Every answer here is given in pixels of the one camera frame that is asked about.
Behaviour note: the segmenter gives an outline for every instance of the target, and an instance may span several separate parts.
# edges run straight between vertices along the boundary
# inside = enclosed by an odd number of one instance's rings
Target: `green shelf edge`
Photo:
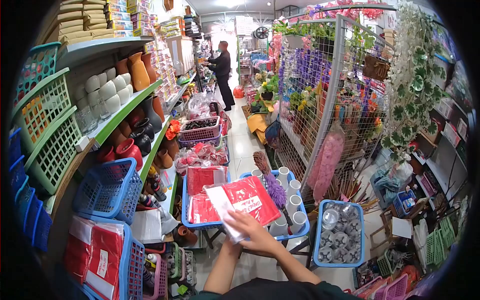
[[[150,168],[150,166],[153,163],[153,159],[156,155],[156,152],[157,152],[158,148],[160,147],[160,143],[162,142],[163,137],[165,136],[165,133],[167,133],[167,129],[170,126],[170,122],[172,122],[172,120],[173,120],[173,117],[171,115],[168,116],[167,125],[163,126],[162,131],[160,132],[160,135],[158,136],[155,143],[152,145],[152,150],[150,150],[150,154],[148,155],[147,161],[145,162],[145,166],[149,166],[149,167],[148,168],[147,167],[143,168],[142,172],[140,173],[140,179],[142,180],[142,187],[145,185],[145,180],[147,179],[147,175],[148,175],[148,169]]]
[[[113,132],[113,130],[120,124],[120,122],[135,108],[140,102],[145,99],[148,94],[153,92],[157,87],[163,83],[163,80],[158,79],[156,82],[144,89],[134,100],[130,101],[122,110],[112,117],[108,124],[95,136],[95,140],[99,145],[102,145]]]

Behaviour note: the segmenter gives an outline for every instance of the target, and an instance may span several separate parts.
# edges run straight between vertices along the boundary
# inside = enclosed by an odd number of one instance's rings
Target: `hand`
[[[233,219],[225,219],[224,221],[250,238],[250,240],[242,240],[239,243],[240,245],[250,250],[265,252],[271,256],[276,254],[279,247],[283,247],[250,214],[238,210],[228,213]]]

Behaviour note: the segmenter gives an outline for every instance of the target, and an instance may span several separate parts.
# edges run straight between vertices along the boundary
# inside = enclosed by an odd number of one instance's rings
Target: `black jacket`
[[[228,51],[222,52],[218,58],[208,60],[208,62],[216,64],[207,66],[215,72],[215,76],[224,76],[230,73],[230,53]]]

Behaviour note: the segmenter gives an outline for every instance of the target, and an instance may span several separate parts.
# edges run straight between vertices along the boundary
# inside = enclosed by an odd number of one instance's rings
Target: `ceiling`
[[[272,12],[273,1],[269,0],[272,5],[267,5],[267,0],[187,0],[197,14],[206,14],[213,12],[233,12],[233,11],[257,11]],[[279,10],[287,5],[296,5],[305,7],[308,4],[317,4],[325,2],[322,0],[276,0],[276,9]]]

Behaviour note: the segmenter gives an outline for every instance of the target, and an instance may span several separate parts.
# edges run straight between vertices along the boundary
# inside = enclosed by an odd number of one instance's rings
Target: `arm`
[[[230,290],[239,253],[240,245],[232,245],[227,236],[212,271],[205,282],[204,291],[225,294]]]
[[[230,226],[247,234],[250,240],[243,240],[240,244],[251,250],[265,252],[277,259],[280,267],[289,280],[320,283],[320,278],[309,271],[285,247],[274,239],[250,214],[230,212],[233,220],[225,219]]]

